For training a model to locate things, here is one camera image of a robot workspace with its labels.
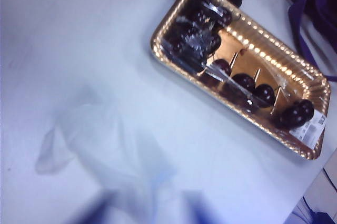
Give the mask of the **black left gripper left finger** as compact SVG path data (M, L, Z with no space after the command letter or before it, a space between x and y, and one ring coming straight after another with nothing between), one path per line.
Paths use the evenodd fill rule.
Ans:
M116 223L114 211L116 194L106 194L78 218L78 223Z

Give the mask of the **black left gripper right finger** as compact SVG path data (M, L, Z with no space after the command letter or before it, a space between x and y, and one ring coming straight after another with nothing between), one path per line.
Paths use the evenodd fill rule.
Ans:
M202 194L198 191L188 190L183 192L186 207L189 211L191 223L211 224L214 220L208 212Z

